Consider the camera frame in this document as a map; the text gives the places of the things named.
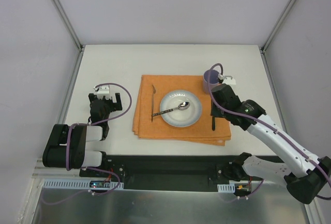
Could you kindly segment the gold-tipped knife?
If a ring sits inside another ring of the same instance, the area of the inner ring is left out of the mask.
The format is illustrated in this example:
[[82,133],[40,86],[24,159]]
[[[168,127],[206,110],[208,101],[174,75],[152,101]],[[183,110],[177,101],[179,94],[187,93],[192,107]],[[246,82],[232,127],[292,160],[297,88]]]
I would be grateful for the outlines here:
[[212,131],[216,130],[216,119],[214,116],[212,116]]

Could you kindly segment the silver spoon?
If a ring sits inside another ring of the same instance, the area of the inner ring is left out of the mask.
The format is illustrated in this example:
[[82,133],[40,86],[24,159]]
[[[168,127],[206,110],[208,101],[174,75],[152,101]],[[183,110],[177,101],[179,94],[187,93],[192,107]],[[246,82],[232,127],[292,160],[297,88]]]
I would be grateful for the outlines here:
[[175,108],[171,108],[171,109],[167,109],[167,110],[164,110],[164,111],[161,111],[161,112],[154,113],[154,114],[152,114],[152,117],[163,115],[163,114],[166,114],[166,113],[170,113],[170,112],[173,112],[175,110],[180,110],[180,111],[186,110],[189,107],[190,107],[190,102],[187,102],[187,101],[182,102]]

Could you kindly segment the white blue-rimmed plate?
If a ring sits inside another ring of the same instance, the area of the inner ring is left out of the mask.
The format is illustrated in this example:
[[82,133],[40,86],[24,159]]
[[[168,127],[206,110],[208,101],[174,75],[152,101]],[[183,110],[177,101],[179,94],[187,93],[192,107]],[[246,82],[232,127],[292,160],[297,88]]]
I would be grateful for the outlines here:
[[189,102],[186,110],[174,110],[161,115],[163,120],[173,127],[188,127],[196,123],[202,115],[202,104],[192,92],[175,90],[167,93],[160,103],[159,111],[178,107],[182,102]]

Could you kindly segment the orange cloth napkin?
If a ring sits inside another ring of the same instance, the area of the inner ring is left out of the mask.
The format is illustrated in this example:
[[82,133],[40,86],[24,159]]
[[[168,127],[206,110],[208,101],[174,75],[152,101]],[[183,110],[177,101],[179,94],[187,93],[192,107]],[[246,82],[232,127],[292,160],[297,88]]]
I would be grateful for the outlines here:
[[[156,88],[154,111],[158,112],[163,97],[175,90],[195,94],[202,104],[202,115],[189,127],[173,127],[161,116],[151,122],[152,84]],[[203,91],[202,76],[143,75],[137,98],[132,131],[141,139],[181,140],[224,146],[231,139],[230,123],[224,118],[216,119],[216,130],[212,131],[211,98]]]

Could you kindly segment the lilac plastic cup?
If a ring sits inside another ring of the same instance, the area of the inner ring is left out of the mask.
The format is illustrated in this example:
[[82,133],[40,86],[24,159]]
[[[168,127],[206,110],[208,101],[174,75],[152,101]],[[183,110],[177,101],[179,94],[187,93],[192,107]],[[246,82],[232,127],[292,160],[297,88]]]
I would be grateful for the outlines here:
[[217,70],[207,70],[203,75],[203,91],[208,94],[208,87],[214,88],[220,84],[218,80],[219,72]]

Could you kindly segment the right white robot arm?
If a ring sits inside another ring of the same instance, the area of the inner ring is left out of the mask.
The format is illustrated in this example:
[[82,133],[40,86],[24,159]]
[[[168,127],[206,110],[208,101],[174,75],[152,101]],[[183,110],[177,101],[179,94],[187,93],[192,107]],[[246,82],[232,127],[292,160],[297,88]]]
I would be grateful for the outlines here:
[[209,90],[211,116],[224,118],[253,135],[270,148],[282,162],[271,162],[250,153],[242,153],[222,169],[225,177],[240,181],[259,177],[284,186],[297,201],[310,204],[321,199],[320,191],[330,184],[330,158],[308,151],[299,145],[253,100],[241,101],[227,84]]

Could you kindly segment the silver fork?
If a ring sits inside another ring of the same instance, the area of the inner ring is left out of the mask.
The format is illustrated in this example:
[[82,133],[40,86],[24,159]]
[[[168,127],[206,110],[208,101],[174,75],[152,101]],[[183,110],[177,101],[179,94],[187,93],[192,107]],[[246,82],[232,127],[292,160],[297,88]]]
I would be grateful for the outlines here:
[[153,118],[154,118],[154,96],[156,93],[156,88],[153,84],[152,84],[152,88],[153,88],[153,92],[152,92],[152,103],[151,103],[151,122],[153,122]]

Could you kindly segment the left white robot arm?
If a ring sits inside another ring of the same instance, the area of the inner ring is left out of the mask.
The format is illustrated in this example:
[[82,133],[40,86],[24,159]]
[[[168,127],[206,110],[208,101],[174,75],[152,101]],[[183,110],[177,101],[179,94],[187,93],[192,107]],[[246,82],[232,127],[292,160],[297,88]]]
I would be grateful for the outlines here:
[[86,143],[105,140],[109,133],[109,125],[105,120],[115,111],[121,111],[122,101],[120,93],[115,93],[115,101],[96,94],[88,95],[90,104],[90,121],[102,123],[95,126],[77,125],[71,130],[67,124],[55,124],[43,152],[42,163],[49,168],[79,169],[91,167],[99,177],[108,174],[110,165],[102,160],[103,152],[87,153]]

